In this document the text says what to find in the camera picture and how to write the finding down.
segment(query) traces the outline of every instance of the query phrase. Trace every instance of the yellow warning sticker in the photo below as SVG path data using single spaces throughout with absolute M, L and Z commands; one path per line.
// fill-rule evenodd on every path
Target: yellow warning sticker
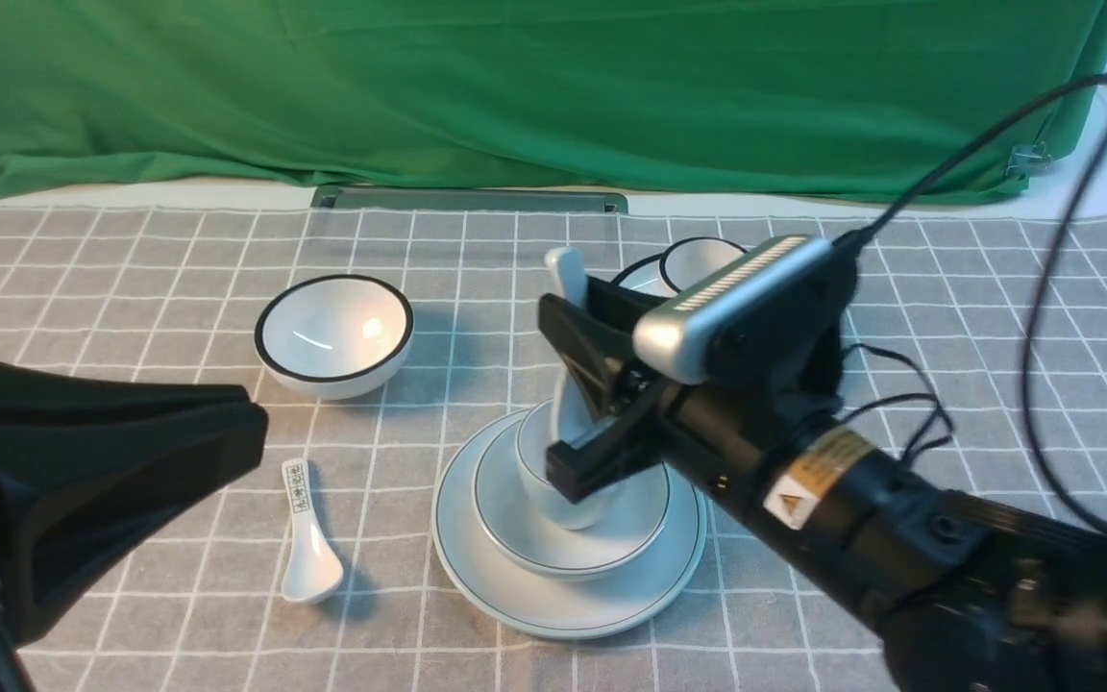
M 827 431 L 776 479 L 764 508 L 783 525 L 800 530 L 827 492 L 871 451 L 873 444 L 847 427 Z

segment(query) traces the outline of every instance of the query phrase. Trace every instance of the black cable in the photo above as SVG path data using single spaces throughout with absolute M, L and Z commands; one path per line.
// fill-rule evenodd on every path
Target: black cable
M 958 154 L 954 154 L 948 161 L 942 163 L 933 172 L 931 172 L 925 177 L 910 187 L 908 192 L 903 193 L 896 202 L 888 207 L 882 215 L 865 228 L 851 230 L 844 236 L 838 237 L 835 240 L 836 248 L 849 248 L 856 251 L 857 255 L 861 254 L 861 249 L 866 245 L 873 240 L 873 237 L 878 235 L 880 229 L 886 227 L 886 225 L 894 218 L 897 214 L 910 205 L 911 202 L 917 200 L 920 194 L 928 192 L 933 185 L 939 183 L 939 180 L 948 174 L 948 172 L 954 169 L 959 164 L 966 161 L 968 157 L 972 156 L 980 149 L 983 149 L 985 145 L 992 143 L 992 141 L 997 140 L 1007 130 L 1013 127 L 1023 118 L 1028 117 L 1033 113 L 1036 113 L 1041 109 L 1045 109 L 1046 105 L 1054 104 L 1059 99 L 1072 95 L 1078 91 L 1086 91 L 1086 89 L 1094 89 L 1096 86 L 1107 86 L 1107 74 L 1097 74 L 1084 76 L 1076 79 L 1070 83 L 1063 84 L 1054 91 L 1045 93 L 1045 95 L 1034 99 L 1028 102 L 1027 105 L 1021 106 L 1017 111 L 1007 115 L 1002 122 L 995 124 L 995 126 L 990 127 L 980 136 L 976 136 L 974 141 L 968 143 L 964 148 L 960 149 Z M 1054 495 L 1062 499 L 1062 504 L 1065 505 L 1075 516 L 1079 517 L 1080 520 L 1087 523 L 1093 529 L 1098 530 L 1099 534 L 1107 535 L 1107 520 L 1097 516 L 1090 509 L 1085 507 L 1079 500 L 1074 499 L 1067 487 L 1059 481 L 1058 474 L 1054 473 L 1049 461 L 1045 458 L 1045 451 L 1043 451 L 1041 443 L 1041 432 L 1037 428 L 1036 420 L 1032 416 L 1032 354 L 1033 354 L 1033 342 L 1036 340 L 1037 333 L 1041 327 L 1041 311 L 1043 306 L 1045 306 L 1045 296 L 1048 295 L 1049 279 L 1053 277 L 1053 270 L 1057 267 L 1058 256 L 1062 254 L 1062 246 L 1067 240 L 1067 234 L 1070 233 L 1070 224 L 1074 221 L 1075 214 L 1079 210 L 1082 205 L 1082 197 L 1088 192 L 1090 183 L 1095 178 L 1097 172 L 1099 171 L 1099 165 L 1104 162 L 1104 157 L 1107 155 L 1107 123 L 1104 126 L 1104 134 L 1101 140 L 1096 145 L 1090 158 L 1084 165 L 1084 171 L 1079 176 L 1079 180 L 1075 184 L 1073 192 L 1070 193 L 1070 198 L 1067 202 L 1067 208 L 1063 211 L 1062 219 L 1059 219 L 1057 229 L 1054 229 L 1053 237 L 1049 241 L 1049 248 L 1046 249 L 1045 254 L 1045 270 L 1041 273 L 1041 279 L 1037 280 L 1036 292 L 1034 292 L 1032 304 L 1027 312 L 1027 324 L 1024 326 L 1023 344 L 1021 345 L 1021 366 L 1020 366 L 1020 407 L 1023 409 L 1021 412 L 1021 417 L 1023 417 L 1023 432 L 1024 436 L 1027 437 L 1028 452 L 1032 454 L 1032 461 L 1036 464 L 1037 472 L 1039 472 L 1041 477 L 1049 485 L 1049 489 L 1053 490 Z
M 888 351 L 887 349 L 879 349 L 877 345 L 869 345 L 869 343 L 853 343 L 849 345 L 848 349 L 844 350 L 841 359 L 847 359 L 855 351 L 866 351 L 870 354 L 878 355 L 879 359 L 887 359 L 896 361 L 898 363 L 904 364 L 904 366 L 910 368 L 911 371 L 917 373 L 920 378 L 921 384 L 925 385 L 925 391 L 913 391 L 909 394 L 894 394 L 891 397 L 882 397 L 875 400 L 875 402 L 869 402 L 863 406 L 857 407 L 856 411 L 850 412 L 847 416 L 844 416 L 844 424 L 848 424 L 849 421 L 856 420 L 858 416 L 863 415 L 867 412 L 872 412 L 875 409 L 880 409 L 883 406 L 889 406 L 889 404 L 903 404 L 906 402 L 928 402 L 932 404 L 932 411 L 930 415 L 925 416 L 925 420 L 921 422 L 920 427 L 917 428 L 917 433 L 913 433 L 904 444 L 904 451 L 900 453 L 899 461 L 900 464 L 904 465 L 904 468 L 911 469 L 913 464 L 917 463 L 918 456 L 922 453 L 929 452 L 930 450 L 935 450 L 943 444 L 949 444 L 954 438 L 954 421 L 951 420 L 951 415 L 945 411 L 945 406 L 942 404 L 942 399 L 939 397 L 937 391 L 934 390 L 934 382 L 930 381 L 929 374 L 918 366 L 917 362 L 909 359 L 908 355 L 896 351 Z M 935 437 L 928 442 L 921 442 L 922 437 L 934 425 L 935 421 L 942 421 L 942 425 L 945 427 L 945 434 Z
M 1023 122 L 1023 120 L 1027 118 L 1028 115 L 1045 109 L 1046 105 L 1053 105 L 1055 102 L 1058 102 L 1066 96 L 1070 96 L 1072 93 L 1076 93 L 1077 91 L 1094 89 L 1096 86 L 1101 86 L 1101 84 L 1107 84 L 1107 74 L 1079 78 L 1070 83 L 1066 83 L 1057 89 L 1054 89 L 1054 91 L 1048 91 L 1045 95 L 1037 96 L 1036 99 L 1030 101 L 1026 105 L 1020 106 L 1018 110 L 1015 110 L 1015 112 L 1011 115 L 1006 115 L 1006 117 L 1002 118 L 1002 121 L 995 124 L 995 126 L 992 126 L 987 131 L 976 135 L 975 140 L 972 140 L 963 146 L 962 149 L 954 153 L 950 158 L 948 158 L 948 161 L 941 162 L 940 165 L 932 172 L 929 172 L 925 177 L 917 180 L 917 184 L 909 187 L 903 194 L 900 195 L 900 197 L 896 198 L 896 202 L 892 202 L 891 206 L 887 207 L 887 210 L 884 210 L 878 219 L 875 219 L 873 223 L 866 225 L 865 228 L 851 230 L 844 234 L 842 237 L 838 237 L 838 239 L 835 240 L 836 246 L 845 245 L 845 242 L 851 244 L 853 245 L 853 248 L 856 248 L 856 252 L 860 255 L 861 249 L 863 249 L 866 245 L 869 245 L 870 241 L 873 240 L 873 237 L 878 236 L 880 229 L 886 227 L 892 218 L 896 218 L 896 215 L 903 211 L 906 207 L 911 205 L 911 203 L 917 200 L 917 198 L 922 194 L 930 192 L 930 188 L 939 184 L 940 180 L 949 174 L 949 172 L 956 169 L 959 164 L 962 164 L 968 161 L 968 158 L 971 158 L 972 155 L 976 154 L 976 152 L 985 148 L 985 146 L 997 140 L 999 136 L 1005 135 L 1006 132 L 1016 124 Z M 1107 153 L 1107 144 L 1104 143 L 1104 141 L 1099 144 L 1097 153 Z M 1079 193 L 1080 189 L 1076 187 L 1075 192 Z
M 1107 84 L 1107 75 L 1095 75 L 1095 78 L 1090 78 L 1089 81 L 1095 84 Z M 1075 184 L 1075 188 L 1070 193 L 1070 200 L 1067 202 L 1067 209 L 1063 211 L 1062 220 L 1059 220 L 1058 227 L 1054 229 L 1048 249 L 1045 251 L 1045 270 L 1041 272 L 1041 279 L 1036 281 L 1036 292 L 1033 293 L 1032 306 L 1028 308 L 1027 312 L 1027 324 L 1023 328 L 1024 334 L 1023 345 L 1021 345 L 1022 352 L 1020 355 L 1018 384 L 1020 405 L 1023 407 L 1023 432 L 1024 434 L 1027 434 L 1028 452 L 1032 454 L 1032 461 L 1036 462 L 1036 467 L 1039 469 L 1041 476 L 1044 477 L 1045 482 L 1049 484 L 1054 495 L 1057 495 L 1058 499 L 1062 499 L 1062 504 L 1070 509 L 1075 516 L 1087 523 L 1095 530 L 1107 535 L 1107 520 L 1104 520 L 1104 518 L 1090 512 L 1090 509 L 1085 507 L 1082 503 L 1079 503 L 1079 500 L 1074 499 L 1070 495 L 1070 490 L 1068 490 L 1065 484 L 1062 483 L 1062 478 L 1058 478 L 1058 474 L 1054 473 L 1049 461 L 1045 458 L 1045 451 L 1041 444 L 1041 431 L 1037 428 L 1036 420 L 1032 416 L 1032 345 L 1041 329 L 1041 312 L 1043 306 L 1045 306 L 1045 298 L 1049 292 L 1049 279 L 1053 279 L 1054 268 L 1057 268 L 1058 266 L 1058 257 L 1062 255 L 1062 246 L 1065 245 L 1068 233 L 1070 233 L 1070 223 L 1075 218 L 1076 211 L 1079 210 L 1082 197 L 1084 197 L 1084 194 L 1088 190 L 1090 183 L 1093 183 L 1096 172 L 1099 171 L 1099 165 L 1101 165 L 1104 155 L 1106 154 L 1107 124 L 1106 127 L 1104 127 L 1101 141 L 1099 141 L 1099 144 L 1096 145 L 1095 152 L 1093 152 L 1093 155 L 1090 155 L 1090 158 L 1088 159 L 1088 165 L 1084 166 L 1084 172 L 1082 172 L 1082 175 L 1079 176 L 1079 183 Z

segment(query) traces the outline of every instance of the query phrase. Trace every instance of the ceramic spoon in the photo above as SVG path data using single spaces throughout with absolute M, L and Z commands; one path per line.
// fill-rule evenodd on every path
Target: ceramic spoon
M 583 268 L 583 255 L 575 248 L 555 248 L 545 254 L 545 266 L 554 275 L 558 295 L 584 310 L 588 307 L 588 271 Z M 588 412 L 588 403 L 566 366 L 558 374 L 554 390 L 552 416 L 551 442 L 578 440 L 592 430 L 592 413 Z
M 280 466 L 289 490 L 293 515 L 293 548 L 280 595 L 290 603 L 317 603 L 339 587 L 344 566 L 327 544 L 324 531 L 310 499 L 310 467 L 304 459 L 289 459 Z

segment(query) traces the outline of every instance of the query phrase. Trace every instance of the bowl rim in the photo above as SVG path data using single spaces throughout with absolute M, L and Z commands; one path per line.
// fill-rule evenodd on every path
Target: bowl rim
M 669 271 L 665 268 L 665 266 L 666 266 L 666 264 L 669 261 L 669 255 L 671 255 L 673 252 L 673 250 L 676 250 L 677 248 L 681 248 L 683 245 L 690 245 L 690 242 L 702 242 L 703 240 L 715 240 L 716 242 L 724 242 L 725 245 L 732 245 L 733 248 L 737 248 L 738 250 L 742 250 L 743 255 L 746 254 L 746 248 L 743 248 L 742 245 L 738 245 L 737 242 L 733 242 L 733 240 L 728 240 L 728 239 L 726 239 L 726 237 L 720 237 L 720 236 L 683 237 L 682 240 L 677 240 L 673 245 L 669 245 L 668 248 L 664 249 L 664 252 L 661 252 L 660 256 L 659 256 L 660 259 L 658 259 L 658 261 L 659 261 L 658 268 L 659 268 L 659 271 L 660 271 L 660 280 L 663 280 L 664 285 L 668 286 L 669 288 L 671 288 L 674 293 L 681 293 L 682 290 L 685 290 L 686 288 L 690 288 L 690 287 L 689 286 L 677 286 L 677 285 L 673 283 L 672 279 L 669 279 Z
M 634 557 L 640 557 L 641 555 L 643 555 L 643 551 L 645 551 L 652 546 L 652 543 L 655 543 L 655 539 L 659 538 L 660 534 L 663 534 L 664 526 L 669 521 L 669 507 L 673 503 L 673 478 L 671 477 L 671 471 L 669 469 L 669 464 L 664 463 L 664 461 L 662 459 L 659 462 L 658 465 L 663 472 L 662 474 L 660 474 L 660 477 L 664 478 L 664 507 L 660 509 L 660 518 L 658 521 L 655 521 L 655 526 L 652 527 L 652 529 L 649 531 L 649 535 L 646 535 L 645 538 L 643 538 L 643 541 L 641 544 L 631 549 L 630 552 L 627 552 L 627 555 L 624 556 L 614 557 L 614 559 L 607 562 L 602 562 L 602 565 L 586 566 L 586 568 L 565 568 L 565 566 L 546 565 L 545 562 L 536 561 L 531 557 L 519 555 L 519 551 L 516 548 L 511 547 L 510 544 L 506 543 L 504 538 L 498 536 L 497 531 L 493 529 L 492 526 L 489 526 L 489 521 L 485 520 L 485 510 L 483 507 L 480 507 L 480 494 L 477 490 L 477 486 L 479 484 L 480 469 L 485 466 L 486 456 L 488 455 L 489 452 L 493 451 L 493 448 L 498 446 L 498 444 L 501 442 L 501 436 L 506 434 L 506 431 L 514 428 L 515 436 L 517 436 L 517 441 L 515 442 L 515 444 L 519 443 L 518 436 L 519 436 L 520 421 L 523 421 L 523 419 L 519 419 L 519 421 L 514 422 L 509 426 L 506 426 L 504 430 L 501 430 L 501 433 L 498 433 L 497 437 L 489 441 L 486 448 L 484 448 L 484 452 L 480 453 L 480 458 L 477 459 L 476 468 L 473 469 L 473 482 L 470 482 L 470 490 L 469 490 L 470 500 L 473 500 L 473 508 L 476 509 L 478 525 L 487 535 L 489 540 L 492 540 L 492 543 L 495 544 L 495 547 L 497 547 L 501 552 L 504 552 L 504 555 L 506 555 L 508 559 L 515 561 L 516 565 L 521 566 L 521 568 L 527 569 L 528 571 L 532 571 L 536 574 L 544 574 L 546 575 L 546 577 L 550 577 L 554 579 L 589 578 L 589 577 L 596 577 L 596 575 L 603 574 L 615 568 L 620 568 L 621 565 L 627 565 L 627 562 L 633 560 Z M 523 487 L 519 487 L 517 492 L 526 492 L 526 490 L 524 490 Z M 539 513 L 539 509 L 532 508 L 532 512 Z
M 664 252 L 658 252 L 645 256 L 645 258 L 638 259 L 638 261 L 634 261 L 629 267 L 623 268 L 622 271 L 618 272 L 618 276 L 615 276 L 614 279 L 609 280 L 609 283 L 621 286 L 624 280 L 628 280 L 634 272 L 641 270 L 641 268 L 653 262 L 660 262 L 660 258 L 662 258 Z
M 263 345 L 263 324 L 267 324 L 267 319 L 272 314 L 272 310 L 276 310 L 277 306 L 280 306 L 281 302 L 284 302 L 286 298 L 289 298 L 290 295 L 298 292 L 298 290 L 302 290 L 303 288 L 310 288 L 310 286 L 322 283 L 322 281 L 325 280 L 369 281 L 369 283 L 382 286 L 382 288 L 385 288 L 389 293 L 393 295 L 397 299 L 397 301 L 400 301 L 400 307 L 404 308 L 404 335 L 400 338 L 400 341 L 396 342 L 395 349 L 392 349 L 391 352 L 385 355 L 385 358 L 381 359 L 376 363 L 370 364 L 369 368 L 360 369 L 360 371 L 354 371 L 345 374 L 334 374 L 330 376 L 313 376 L 309 374 L 302 374 L 290 371 L 289 368 L 284 368 L 280 363 L 278 363 L 277 360 L 273 359 L 272 355 L 267 351 L 267 345 Z M 259 320 L 255 321 L 255 351 L 258 352 L 259 358 L 263 361 L 263 364 L 266 364 L 266 366 L 270 368 L 273 372 L 281 373 L 284 376 L 293 378 L 293 380 L 300 382 L 348 382 L 351 380 L 356 380 L 356 378 L 360 376 L 365 376 L 366 374 L 376 371 L 379 368 L 385 366 L 386 363 L 389 363 L 391 360 L 394 360 L 396 355 L 403 352 L 404 347 L 407 347 L 408 341 L 412 341 L 413 321 L 414 320 L 412 312 L 412 302 L 408 302 L 408 298 L 404 297 L 404 293 L 401 293 L 399 288 L 395 288 L 395 286 L 391 286 L 385 280 L 375 279 L 375 277 L 373 276 L 365 276 L 361 273 L 333 273 L 327 276 L 317 276 L 315 279 L 303 280 L 302 283 L 296 283 L 293 286 L 290 286 L 290 288 L 281 290 L 280 295 L 277 295 L 276 298 L 272 298 L 272 300 L 267 304 L 267 307 L 263 308 L 263 311 L 260 312 L 259 314 Z

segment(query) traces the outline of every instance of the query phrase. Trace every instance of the green cloth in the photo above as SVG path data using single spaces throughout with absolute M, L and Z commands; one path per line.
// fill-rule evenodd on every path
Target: green cloth
M 0 198 L 193 175 L 887 200 L 1107 59 L 1107 0 L 0 0 Z M 933 200 L 1000 200 L 1012 146 Z

